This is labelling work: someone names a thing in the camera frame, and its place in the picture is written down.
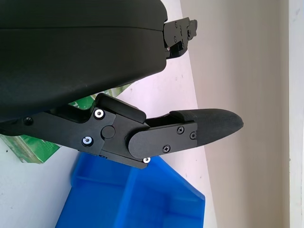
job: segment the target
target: wall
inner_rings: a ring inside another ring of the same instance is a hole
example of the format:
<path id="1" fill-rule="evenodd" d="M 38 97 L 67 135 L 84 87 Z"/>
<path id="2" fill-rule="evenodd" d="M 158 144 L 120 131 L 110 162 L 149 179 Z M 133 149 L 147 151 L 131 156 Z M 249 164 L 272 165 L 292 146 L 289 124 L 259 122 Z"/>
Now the wall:
<path id="1" fill-rule="evenodd" d="M 304 227 L 304 1 L 289 0 L 290 227 Z"/>
<path id="2" fill-rule="evenodd" d="M 280 65 L 286 59 L 280 46 L 286 40 L 280 38 L 280 12 L 286 5 L 181 0 L 181 6 L 184 17 L 199 23 L 189 44 L 199 108 L 228 109 L 245 123 L 238 133 L 205 147 L 218 227 L 283 227 L 288 190 L 283 191 L 282 175 L 288 164 L 282 159 L 282 110 L 288 101 L 281 102 L 286 78 Z"/>

